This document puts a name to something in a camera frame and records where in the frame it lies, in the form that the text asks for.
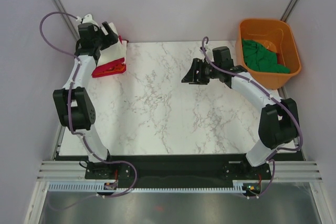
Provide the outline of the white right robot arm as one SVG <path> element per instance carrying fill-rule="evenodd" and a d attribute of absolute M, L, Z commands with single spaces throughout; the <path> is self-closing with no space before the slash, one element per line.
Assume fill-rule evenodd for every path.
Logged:
<path fill-rule="evenodd" d="M 241 174 L 248 179 L 259 173 L 259 166 L 268 162 L 278 150 L 299 136 L 299 119 L 296 102 L 273 96 L 241 65 L 234 65 L 228 47 L 212 50 L 213 60 L 194 58 L 182 83 L 207 85 L 218 79 L 244 96 L 259 112 L 259 140 L 246 153 L 240 166 Z"/>

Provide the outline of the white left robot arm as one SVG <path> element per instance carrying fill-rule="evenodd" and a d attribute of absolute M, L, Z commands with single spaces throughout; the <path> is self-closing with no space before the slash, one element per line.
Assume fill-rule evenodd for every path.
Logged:
<path fill-rule="evenodd" d="M 108 161 L 109 151 L 103 145 L 95 127 L 96 112 L 87 92 L 92 72 L 101 51 L 119 42 L 118 35 L 107 22 L 101 26 L 93 22 L 78 25 L 79 40 L 74 53 L 75 64 L 62 89 L 53 92 L 53 100 L 62 126 L 80 139 L 90 162 L 99 163 L 97 173 L 111 178 L 115 165 Z"/>

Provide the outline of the cream white t shirt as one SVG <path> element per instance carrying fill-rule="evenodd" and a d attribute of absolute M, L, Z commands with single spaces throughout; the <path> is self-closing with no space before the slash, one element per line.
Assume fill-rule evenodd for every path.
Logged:
<path fill-rule="evenodd" d="M 114 23 L 102 23 L 104 43 L 100 49 L 101 56 L 97 63 L 97 69 L 108 71 L 117 65 L 125 65 L 127 56 L 127 40 L 118 33 Z"/>

